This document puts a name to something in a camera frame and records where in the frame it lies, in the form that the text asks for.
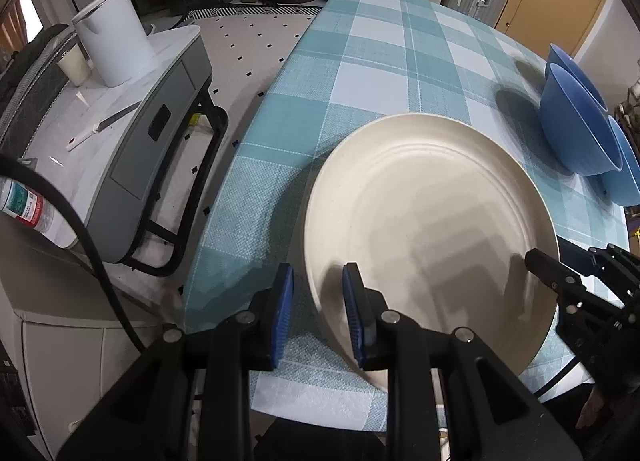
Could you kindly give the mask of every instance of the plaid tablecloth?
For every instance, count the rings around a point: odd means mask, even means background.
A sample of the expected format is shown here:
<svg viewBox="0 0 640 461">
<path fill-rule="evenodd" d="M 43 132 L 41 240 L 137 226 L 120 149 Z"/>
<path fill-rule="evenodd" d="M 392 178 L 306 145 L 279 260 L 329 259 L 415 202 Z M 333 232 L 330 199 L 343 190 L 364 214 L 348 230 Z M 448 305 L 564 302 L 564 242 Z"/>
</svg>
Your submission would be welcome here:
<svg viewBox="0 0 640 461">
<path fill-rule="evenodd" d="M 546 142 L 536 115 L 544 66 L 509 37 L 425 0 L 328 1 L 237 149 L 186 286 L 186 328 L 209 329 L 270 285 L 278 263 L 293 265 L 284 358 L 273 373 L 253 373 L 252 408 L 329 427 L 385 429 L 386 395 L 351 371 L 316 327 L 302 256 L 306 198 L 319 168 L 375 118 L 427 112 L 472 125 L 524 166 L 558 235 L 583 247 L 628 247 L 622 209 L 597 180 L 567 173 Z M 522 380 L 537 389 L 570 356 L 552 330 Z M 585 378 L 578 366 L 550 396 Z"/>
</svg>

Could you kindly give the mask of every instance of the bottle label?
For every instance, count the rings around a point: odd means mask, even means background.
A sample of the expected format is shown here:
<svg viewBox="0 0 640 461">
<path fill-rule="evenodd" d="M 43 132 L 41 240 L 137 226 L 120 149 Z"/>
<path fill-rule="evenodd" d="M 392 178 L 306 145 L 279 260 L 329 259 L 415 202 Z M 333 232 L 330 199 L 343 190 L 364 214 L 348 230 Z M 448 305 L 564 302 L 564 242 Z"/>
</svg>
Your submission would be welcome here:
<svg viewBox="0 0 640 461">
<path fill-rule="evenodd" d="M 13 181 L 2 210 L 11 217 L 16 217 L 28 226 L 34 227 L 42 214 L 42 196 L 34 194 L 17 181 Z"/>
</svg>

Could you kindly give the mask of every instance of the ceramic plate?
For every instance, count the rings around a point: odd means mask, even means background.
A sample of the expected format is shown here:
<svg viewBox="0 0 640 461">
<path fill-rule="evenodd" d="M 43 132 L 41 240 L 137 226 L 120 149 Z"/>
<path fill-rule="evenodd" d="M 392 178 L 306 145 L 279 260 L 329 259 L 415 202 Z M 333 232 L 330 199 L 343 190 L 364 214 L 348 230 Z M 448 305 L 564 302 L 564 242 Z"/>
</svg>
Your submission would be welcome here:
<svg viewBox="0 0 640 461">
<path fill-rule="evenodd" d="M 421 326 L 474 330 L 516 374 L 549 331 L 554 294 L 524 266 L 558 258 L 548 210 L 524 169 L 472 127 L 438 115 L 379 118 L 321 168 L 305 219 L 305 265 L 323 332 L 348 359 L 342 267 Z M 386 372 L 363 373 L 386 390 Z"/>
</svg>

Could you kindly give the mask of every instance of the white countertop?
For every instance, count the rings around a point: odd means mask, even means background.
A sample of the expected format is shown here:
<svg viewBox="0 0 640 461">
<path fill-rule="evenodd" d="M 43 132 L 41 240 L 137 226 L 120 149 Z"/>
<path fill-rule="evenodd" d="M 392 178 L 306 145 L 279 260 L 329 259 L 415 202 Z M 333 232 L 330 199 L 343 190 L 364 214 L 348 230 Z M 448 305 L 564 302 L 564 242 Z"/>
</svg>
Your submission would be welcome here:
<svg viewBox="0 0 640 461">
<path fill-rule="evenodd" d="M 38 159 L 36 172 L 62 192 L 85 224 L 129 126 L 154 87 L 199 35 L 200 27 L 195 25 L 150 35 L 156 56 L 140 73 L 124 84 L 108 88 L 94 71 L 80 87 L 67 83 L 49 108 L 24 157 Z M 78 91 L 89 107 L 78 98 Z M 67 142 L 76 134 L 137 101 L 142 103 L 135 111 L 93 134 L 72 151 L 66 150 Z M 61 248 L 76 243 L 76 234 L 57 211 L 44 235 Z"/>
</svg>

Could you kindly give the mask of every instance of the patterned rug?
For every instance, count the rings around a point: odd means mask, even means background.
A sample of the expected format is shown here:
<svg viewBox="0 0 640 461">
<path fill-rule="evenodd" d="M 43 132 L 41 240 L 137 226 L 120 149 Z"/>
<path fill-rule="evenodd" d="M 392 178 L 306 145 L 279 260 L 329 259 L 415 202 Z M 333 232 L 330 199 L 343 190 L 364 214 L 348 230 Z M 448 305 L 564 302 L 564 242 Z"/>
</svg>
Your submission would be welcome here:
<svg viewBox="0 0 640 461">
<path fill-rule="evenodd" d="M 187 19 L 207 19 L 210 17 L 224 17 L 247 14 L 299 14 L 305 16 L 316 16 L 322 10 L 321 6 L 220 6 L 220 8 L 202 8 L 192 10 L 187 15 Z"/>
</svg>

